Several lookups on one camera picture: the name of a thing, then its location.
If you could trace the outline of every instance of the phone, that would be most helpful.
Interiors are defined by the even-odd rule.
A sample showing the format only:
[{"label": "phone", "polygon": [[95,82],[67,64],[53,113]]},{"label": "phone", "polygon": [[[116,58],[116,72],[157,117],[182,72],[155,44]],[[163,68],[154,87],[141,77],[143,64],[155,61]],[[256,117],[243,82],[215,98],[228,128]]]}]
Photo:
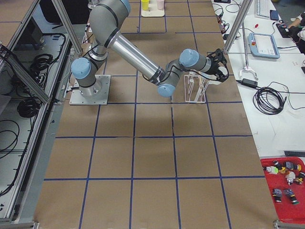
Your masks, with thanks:
[{"label": "phone", "polygon": [[278,21],[279,20],[277,10],[270,10],[270,19],[274,20],[274,21]]}]

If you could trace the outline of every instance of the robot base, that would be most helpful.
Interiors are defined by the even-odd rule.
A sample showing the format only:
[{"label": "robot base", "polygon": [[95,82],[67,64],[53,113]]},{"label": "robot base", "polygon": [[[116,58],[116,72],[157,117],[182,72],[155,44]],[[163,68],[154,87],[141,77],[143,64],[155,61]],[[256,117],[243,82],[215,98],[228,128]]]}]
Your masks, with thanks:
[{"label": "robot base", "polygon": [[[111,76],[95,75],[95,77],[102,83],[101,91],[94,96],[84,97],[80,90],[73,90],[70,105],[107,105]],[[74,87],[79,87],[77,81],[75,81]]]}]

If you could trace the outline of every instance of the grid floor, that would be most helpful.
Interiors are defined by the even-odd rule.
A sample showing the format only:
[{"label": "grid floor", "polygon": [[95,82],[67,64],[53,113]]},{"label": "grid floor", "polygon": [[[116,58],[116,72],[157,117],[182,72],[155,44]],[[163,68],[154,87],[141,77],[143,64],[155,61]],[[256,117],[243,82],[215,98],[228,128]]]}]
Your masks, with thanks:
[{"label": "grid floor", "polygon": [[[167,0],[163,18],[122,32],[165,67],[185,48],[223,47],[210,1]],[[234,76],[209,86],[206,104],[172,98],[110,51],[107,106],[69,106],[37,205],[43,229],[268,229],[276,219]]]}]

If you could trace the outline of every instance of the red tray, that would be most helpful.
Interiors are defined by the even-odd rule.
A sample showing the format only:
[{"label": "red tray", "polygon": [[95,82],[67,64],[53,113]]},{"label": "red tray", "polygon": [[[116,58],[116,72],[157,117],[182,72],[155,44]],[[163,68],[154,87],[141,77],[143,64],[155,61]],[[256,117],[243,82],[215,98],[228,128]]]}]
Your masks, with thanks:
[{"label": "red tray", "polygon": [[[261,159],[262,166],[274,166],[272,163],[274,160],[277,160],[279,163],[283,164],[286,161],[293,162],[294,164],[300,164],[302,166],[302,172],[305,172],[305,166],[303,161],[298,157],[279,157],[279,158],[266,158]],[[299,175],[299,172],[294,170],[295,175]],[[278,173],[277,175],[269,174],[264,171],[265,177],[269,186],[269,190],[272,196],[272,190],[274,188],[280,189],[282,192],[284,189],[290,188],[295,194],[296,199],[300,202],[297,205],[293,205],[290,202],[288,196],[283,193],[282,202],[275,202],[274,206],[277,212],[277,215],[281,222],[284,223],[296,223],[296,224],[305,224],[305,181],[303,184],[298,185],[293,183],[291,186],[288,185],[285,174]]]}]

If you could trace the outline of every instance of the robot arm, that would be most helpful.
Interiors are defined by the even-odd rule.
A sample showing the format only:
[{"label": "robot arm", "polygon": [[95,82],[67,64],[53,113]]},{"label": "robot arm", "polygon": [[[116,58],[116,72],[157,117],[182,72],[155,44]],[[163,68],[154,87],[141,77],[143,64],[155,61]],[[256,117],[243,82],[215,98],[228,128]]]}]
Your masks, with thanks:
[{"label": "robot arm", "polygon": [[166,70],[148,59],[120,32],[120,28],[130,12],[128,0],[100,0],[90,13],[90,25],[95,42],[89,51],[72,63],[72,72],[80,85],[84,96],[91,96],[99,91],[95,72],[107,58],[107,49],[111,48],[130,65],[140,71],[147,81],[158,86],[161,96],[170,97],[183,72],[192,69],[215,75],[217,81],[224,82],[228,74],[219,70],[219,62],[226,67],[226,59],[221,50],[207,57],[195,50],[184,50],[179,59],[167,64]]}]

